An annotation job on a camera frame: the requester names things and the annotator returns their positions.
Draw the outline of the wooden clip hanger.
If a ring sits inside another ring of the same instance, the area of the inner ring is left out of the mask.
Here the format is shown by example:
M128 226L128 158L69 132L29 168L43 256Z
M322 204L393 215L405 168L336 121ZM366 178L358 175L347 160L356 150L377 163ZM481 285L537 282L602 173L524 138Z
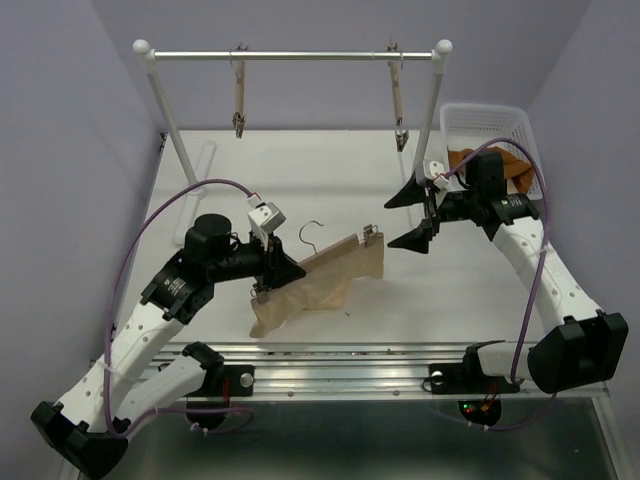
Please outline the wooden clip hanger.
M371 247L375 241L380 238L384 238L384 234L380 231L377 225L367 224L364 225L360 231L352 233L323 249L319 249L316 242L304 238L304 231L310 225L324 227L325 224L312 219L303 224L298 230L298 240L302 244L310 246L313 249L313 254L311 256L299 262L299 265L307 273L310 273L312 270L330 261L351 253L360 246L363 246L364 248Z
M409 131L404 128L404 109L400 82L403 66L403 59L388 62L394 110L394 139L398 153L404 151L409 140Z

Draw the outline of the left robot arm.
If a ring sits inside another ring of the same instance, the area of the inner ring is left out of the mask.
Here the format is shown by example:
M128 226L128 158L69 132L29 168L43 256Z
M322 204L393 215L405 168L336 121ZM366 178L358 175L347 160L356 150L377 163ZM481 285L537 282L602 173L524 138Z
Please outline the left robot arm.
M108 334L103 355L57 401L34 409L31 420L46 443L86 477L109 474L150 416L170 411L187 393L210 394L221 386L224 359L201 342L187 346L156 378L139 380L155 355L212 300L217 284L252 277L271 290L305 276L275 234L285 217L274 204L253 208L248 220L249 239L241 242L227 217L199 216L124 326Z

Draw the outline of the beige underwear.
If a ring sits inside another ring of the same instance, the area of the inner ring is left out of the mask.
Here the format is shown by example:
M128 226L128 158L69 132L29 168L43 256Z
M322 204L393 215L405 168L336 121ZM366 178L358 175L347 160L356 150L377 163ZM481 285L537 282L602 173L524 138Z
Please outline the beige underwear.
M330 261L300 280L251 300L255 321L249 331L264 338L304 311L337 310L344 306L352 282L360 278L380 279L384 274L384 238L371 247L358 247Z

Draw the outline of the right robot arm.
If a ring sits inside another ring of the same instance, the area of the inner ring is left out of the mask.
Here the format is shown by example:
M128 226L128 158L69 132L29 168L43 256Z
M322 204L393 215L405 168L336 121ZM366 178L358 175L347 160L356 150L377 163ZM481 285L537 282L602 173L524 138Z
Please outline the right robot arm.
M536 311L544 337L528 347L521 333L514 342L494 340L469 346L441 386L454 392L482 390L495 379L513 385L533 382L556 394L611 379L629 333L624 317L607 313L579 286L549 242L549 228L524 193L510 193L499 151L477 152L460 162L463 187L450 188L439 162L424 167L424 181L410 177L386 208L419 204L421 222L389 242L389 247L420 254L444 223L471 221L508 260L529 292L525 311Z

